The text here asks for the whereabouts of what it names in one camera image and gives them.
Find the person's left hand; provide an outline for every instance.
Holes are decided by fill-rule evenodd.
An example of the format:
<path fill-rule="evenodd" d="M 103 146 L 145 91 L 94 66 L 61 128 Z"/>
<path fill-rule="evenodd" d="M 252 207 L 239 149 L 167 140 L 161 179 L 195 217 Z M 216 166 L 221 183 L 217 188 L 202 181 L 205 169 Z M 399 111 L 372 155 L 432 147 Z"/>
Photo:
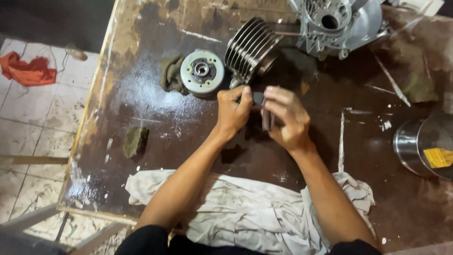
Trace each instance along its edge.
<path fill-rule="evenodd" d="M 217 94 L 219 101 L 219 119 L 216 127 L 229 141 L 249 119 L 253 98 L 250 86 L 239 86 L 232 90 L 221 90 Z"/>

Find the dark clothing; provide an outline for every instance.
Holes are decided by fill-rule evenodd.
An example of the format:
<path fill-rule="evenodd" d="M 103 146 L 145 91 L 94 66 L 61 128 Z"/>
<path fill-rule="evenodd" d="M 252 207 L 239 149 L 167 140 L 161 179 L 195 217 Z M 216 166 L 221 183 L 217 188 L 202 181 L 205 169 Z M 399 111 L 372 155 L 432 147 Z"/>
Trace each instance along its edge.
<path fill-rule="evenodd" d="M 176 235 L 168 246 L 168 233 L 160 226 L 141 227 L 128 236 L 115 255 L 257 255 L 261 254 L 235 246 L 210 247 L 196 244 L 185 236 Z M 373 246 L 362 240 L 336 244 L 330 255 L 381 255 Z"/>

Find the white tile floor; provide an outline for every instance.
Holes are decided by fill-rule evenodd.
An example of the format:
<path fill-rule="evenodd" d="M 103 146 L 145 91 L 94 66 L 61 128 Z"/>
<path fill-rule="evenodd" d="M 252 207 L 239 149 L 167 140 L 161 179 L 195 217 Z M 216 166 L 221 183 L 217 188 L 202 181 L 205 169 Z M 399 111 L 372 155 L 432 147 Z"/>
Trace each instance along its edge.
<path fill-rule="evenodd" d="M 55 59 L 57 83 L 23 87 L 0 75 L 0 154 L 68 157 L 77 132 L 99 54 L 82 62 L 64 49 L 6 39 L 0 57 L 11 51 L 29 62 L 36 56 Z M 0 224 L 58 201 L 66 165 L 0 165 Z M 63 220 L 55 215 L 25 230 L 54 240 Z M 75 245 L 109 221 L 71 214 L 61 242 Z M 93 254 L 114 254 L 126 229 L 112 236 Z"/>

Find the person's right hand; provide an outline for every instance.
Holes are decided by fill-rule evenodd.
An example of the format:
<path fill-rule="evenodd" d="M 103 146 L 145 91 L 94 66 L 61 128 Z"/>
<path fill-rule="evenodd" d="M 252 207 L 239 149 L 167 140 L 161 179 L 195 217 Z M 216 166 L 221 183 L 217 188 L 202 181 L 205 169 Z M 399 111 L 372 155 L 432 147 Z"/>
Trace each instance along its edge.
<path fill-rule="evenodd" d="M 268 99 L 264 107 L 284 123 L 282 127 L 274 126 L 269 136 L 290 154 L 313 150 L 314 144 L 308 136 L 310 116 L 297 96 L 287 89 L 268 86 L 264 97 Z"/>

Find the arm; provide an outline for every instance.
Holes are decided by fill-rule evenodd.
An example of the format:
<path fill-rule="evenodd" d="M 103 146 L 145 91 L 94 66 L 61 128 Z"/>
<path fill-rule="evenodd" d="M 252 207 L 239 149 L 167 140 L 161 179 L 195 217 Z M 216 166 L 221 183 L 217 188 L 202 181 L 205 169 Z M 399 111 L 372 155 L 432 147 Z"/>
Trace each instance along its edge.
<path fill-rule="evenodd" d="M 242 95 L 241 103 L 236 103 Z M 145 207 L 135 229 L 158 225 L 170 231 L 179 215 L 188 211 L 199 195 L 218 154 L 248 120 L 253 103 L 250 87 L 220 91 L 219 117 L 204 143 L 156 191 Z"/>
<path fill-rule="evenodd" d="M 324 165 L 308 136 L 310 116 L 296 95 L 286 89 L 269 86 L 264 96 L 266 109 L 284 126 L 275 127 L 269 136 L 282 145 L 297 162 L 319 219 L 332 245 L 361 239 L 377 248 L 377 243 L 354 205 Z"/>

